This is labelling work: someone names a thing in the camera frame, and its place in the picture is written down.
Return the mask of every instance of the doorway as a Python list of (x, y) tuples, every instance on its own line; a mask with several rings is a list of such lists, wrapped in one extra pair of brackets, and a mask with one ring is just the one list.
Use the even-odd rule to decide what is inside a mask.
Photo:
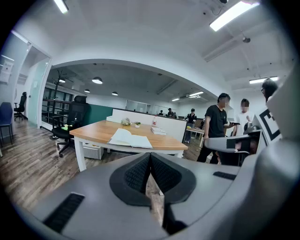
[(35, 127), (38, 125), (38, 103), (41, 86), (50, 58), (35, 47), (31, 47), (22, 65), (15, 88), (15, 105), (19, 107), (21, 97), (26, 95), (24, 118)]

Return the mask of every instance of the fluorescent light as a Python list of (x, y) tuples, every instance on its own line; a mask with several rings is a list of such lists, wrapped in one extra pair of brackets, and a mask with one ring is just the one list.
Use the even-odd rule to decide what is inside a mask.
[(271, 80), (273, 81), (277, 81), (278, 80), (278, 77), (275, 76), (275, 77), (265, 77), (265, 78), (260, 78), (260, 79), (254, 79), (254, 80), (250, 80), (249, 83), (250, 84), (255, 84), (255, 83), (263, 83), (263, 81), (267, 78), (270, 78)]
[(63, 0), (54, 0), (62, 13), (66, 13), (68, 8)]
[(20, 38), (24, 43), (28, 43), (28, 40), (24, 37), (22, 37), (19, 33), (17, 33), (14, 30), (11, 30), (11, 33), (14, 34), (16, 37)]
[(224, 12), (220, 17), (210, 24), (210, 27), (214, 31), (218, 31), (220, 28), (228, 24), (231, 20), (235, 19), (244, 12), (256, 7), (259, 3), (249, 4), (243, 1), (238, 2), (233, 7)]
[(195, 95), (200, 95), (200, 94), (203, 94), (203, 92), (197, 92), (197, 93), (193, 93), (193, 94), (190, 94), (189, 96), (192, 97), (192, 96), (195, 96)]
[(4, 56), (4, 55), (1, 55), (3, 58), (7, 58), (7, 59), (9, 59), (9, 60), (12, 60), (12, 61), (14, 61), (13, 59), (11, 59), (11, 58), (9, 58), (9, 57), (7, 57), (7, 56)]

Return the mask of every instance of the wooden desk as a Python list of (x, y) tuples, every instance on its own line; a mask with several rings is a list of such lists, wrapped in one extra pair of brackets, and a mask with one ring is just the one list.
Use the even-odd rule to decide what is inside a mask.
[[(126, 129), (133, 135), (146, 136), (153, 149), (133, 148), (108, 144), (108, 141), (111, 139), (118, 128)], [(135, 124), (132, 124), (131, 126), (123, 126), (120, 123), (103, 120), (74, 129), (70, 131), (70, 134), (74, 136), (77, 162), (80, 171), (86, 169), (83, 154), (83, 143), (90, 143), (103, 148), (125, 152), (158, 152), (175, 154), (175, 156), (179, 158), (182, 157), (183, 151), (188, 149), (186, 145), (182, 144), (171, 136), (156, 135), (152, 133), (151, 125), (145, 124), (141, 124), (140, 128), (135, 128)]]
[(199, 139), (200, 139), (200, 147), (202, 147), (202, 144), (203, 144), (203, 135), (204, 135), (204, 130), (202, 129), (198, 129), (198, 128), (194, 128), (194, 127), (187, 127), (186, 129), (187, 131), (190, 131), (190, 132), (194, 132), (194, 133), (200, 133), (200, 136), (199, 136)]

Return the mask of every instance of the stack of papers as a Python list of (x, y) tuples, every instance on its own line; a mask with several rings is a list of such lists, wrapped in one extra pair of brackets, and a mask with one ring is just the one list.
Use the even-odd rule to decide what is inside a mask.
[(131, 135), (129, 131), (122, 128), (118, 128), (108, 143), (134, 148), (153, 148), (147, 137)]
[(158, 134), (158, 135), (167, 135), (167, 133), (159, 128), (159, 127), (151, 127), (151, 131), (154, 133), (154, 134)]

